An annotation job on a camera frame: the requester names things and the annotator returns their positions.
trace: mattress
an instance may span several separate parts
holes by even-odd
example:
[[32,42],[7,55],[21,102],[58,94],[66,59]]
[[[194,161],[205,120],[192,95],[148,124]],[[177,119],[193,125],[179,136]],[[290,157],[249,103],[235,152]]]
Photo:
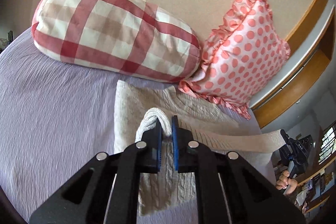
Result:
[[[30,29],[0,55],[0,198],[6,203],[7,196],[14,206],[11,214],[28,221],[96,153],[113,154],[119,79],[153,89],[170,85],[52,60],[35,48]],[[248,121],[221,109],[250,135],[261,134],[251,110]],[[275,184],[271,163],[256,168]],[[193,200],[137,221],[197,223],[197,203]]]

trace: pink ruffled pillow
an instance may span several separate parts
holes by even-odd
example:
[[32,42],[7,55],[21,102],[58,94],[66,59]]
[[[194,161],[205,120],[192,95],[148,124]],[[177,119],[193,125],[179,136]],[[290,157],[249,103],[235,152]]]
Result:
[[267,0],[235,0],[223,20],[205,41],[199,69],[178,88],[250,119],[251,97],[286,63],[290,48],[275,32]]

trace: silver screw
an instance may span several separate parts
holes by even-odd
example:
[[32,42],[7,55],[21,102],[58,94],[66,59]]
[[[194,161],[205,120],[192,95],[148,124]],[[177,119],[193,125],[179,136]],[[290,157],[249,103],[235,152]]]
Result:
[[234,151],[231,151],[227,154],[227,156],[229,157],[229,159],[231,160],[236,160],[238,159],[239,155],[238,153],[234,152]]
[[146,142],[140,141],[137,142],[135,145],[137,148],[141,149],[141,148],[145,148],[147,146]]
[[189,143],[188,143],[188,146],[190,147],[190,148],[196,148],[196,147],[198,147],[200,144],[197,142],[197,141],[190,141]]
[[107,154],[105,152],[100,152],[96,155],[97,160],[104,160],[107,158]]

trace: purple bed sheet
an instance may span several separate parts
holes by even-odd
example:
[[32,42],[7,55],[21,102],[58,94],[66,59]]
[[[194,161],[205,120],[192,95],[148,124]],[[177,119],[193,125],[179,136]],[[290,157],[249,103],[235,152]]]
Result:
[[[30,29],[0,55],[0,199],[11,202],[14,208],[7,207],[16,219],[19,213],[28,221],[96,153],[113,154],[119,79],[153,89],[170,85],[52,60],[36,49]],[[230,109],[222,111],[250,135],[261,134],[251,110],[249,121]],[[275,184],[271,163],[256,168]],[[197,222],[195,200],[137,220]]]

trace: cable knit pattern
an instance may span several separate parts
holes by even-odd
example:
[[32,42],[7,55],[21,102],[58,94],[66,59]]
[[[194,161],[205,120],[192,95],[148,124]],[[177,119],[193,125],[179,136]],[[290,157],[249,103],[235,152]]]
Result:
[[173,167],[171,117],[192,132],[195,140],[214,151],[237,151],[251,165],[266,165],[272,153],[285,144],[280,131],[247,136],[244,128],[222,113],[213,103],[193,98],[171,86],[165,90],[136,88],[118,81],[115,95],[115,153],[141,140],[142,133],[159,119],[162,130],[161,169],[158,174],[142,174],[139,213],[152,214],[176,206],[196,196],[192,173],[179,174]]

